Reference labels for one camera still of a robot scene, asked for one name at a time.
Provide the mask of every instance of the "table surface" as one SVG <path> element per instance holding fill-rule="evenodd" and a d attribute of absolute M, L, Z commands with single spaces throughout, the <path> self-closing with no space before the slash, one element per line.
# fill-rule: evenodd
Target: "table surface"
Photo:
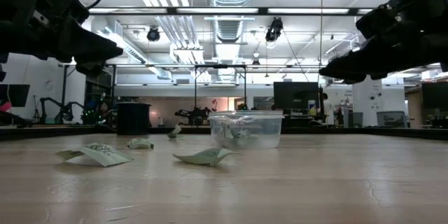
<path fill-rule="evenodd" d="M 113 134 L 0 142 L 0 223 L 446 223 L 448 144 L 371 135 L 289 135 L 217 167 L 172 153 L 210 136 L 127 150 Z M 100 167 L 57 151 L 110 144 L 135 160 Z"/>

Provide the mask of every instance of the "black monitor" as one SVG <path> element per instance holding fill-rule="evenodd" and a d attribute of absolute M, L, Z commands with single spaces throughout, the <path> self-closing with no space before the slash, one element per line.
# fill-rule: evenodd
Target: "black monitor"
<path fill-rule="evenodd" d="M 0 101 L 1 103 L 9 101 L 13 107 L 24 107 L 27 104 L 28 91 L 29 85 L 2 84 L 0 85 Z"/>
<path fill-rule="evenodd" d="M 448 108 L 448 82 L 421 84 L 423 106 L 427 109 Z"/>
<path fill-rule="evenodd" d="M 319 108 L 319 84 L 313 82 L 275 82 L 274 105 L 278 109 L 308 110 L 308 101 Z"/>

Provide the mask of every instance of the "plastic container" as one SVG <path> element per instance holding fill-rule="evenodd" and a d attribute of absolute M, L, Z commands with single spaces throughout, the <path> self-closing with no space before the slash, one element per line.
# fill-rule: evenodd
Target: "plastic container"
<path fill-rule="evenodd" d="M 211 136 L 227 148 L 276 148 L 282 111 L 222 111 L 210 113 Z"/>

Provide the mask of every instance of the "black trash can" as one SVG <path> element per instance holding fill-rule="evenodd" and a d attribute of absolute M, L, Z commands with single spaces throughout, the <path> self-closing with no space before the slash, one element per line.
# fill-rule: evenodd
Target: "black trash can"
<path fill-rule="evenodd" d="M 145 135 L 150 127 L 150 104 L 123 102 L 117 104 L 117 134 Z"/>

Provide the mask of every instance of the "green paper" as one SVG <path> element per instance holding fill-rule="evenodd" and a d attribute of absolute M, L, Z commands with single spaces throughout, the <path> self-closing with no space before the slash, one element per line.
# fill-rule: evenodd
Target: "green paper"
<path fill-rule="evenodd" d="M 129 141 L 129 143 L 127 143 L 127 147 L 129 147 L 130 149 L 143 148 L 154 150 L 154 143 L 151 143 L 149 139 L 137 138 Z"/>
<path fill-rule="evenodd" d="M 222 159 L 231 154 L 239 154 L 231 150 L 225 150 L 223 148 L 210 148 L 203 150 L 194 155 L 175 155 L 173 156 L 180 161 L 187 162 L 194 165 L 205 165 L 209 167 L 215 167 Z"/>
<path fill-rule="evenodd" d="M 172 131 L 172 132 L 170 132 L 170 133 L 168 133 L 168 137 L 170 138 L 170 139 L 175 139 L 175 138 L 177 138 L 177 134 L 179 134 L 179 132 L 182 130 L 182 128 L 179 126 L 179 125 L 176 125 L 175 127 L 174 127 L 174 130 Z"/>
<path fill-rule="evenodd" d="M 94 159 L 104 167 L 118 165 L 134 160 L 134 158 L 129 156 L 128 154 L 122 153 L 121 151 L 116 150 L 111 146 L 101 143 L 88 144 L 82 147 L 79 151 L 65 150 L 56 153 L 56 155 L 60 156 L 62 159 L 64 159 L 64 161 L 79 157 L 84 154 Z"/>

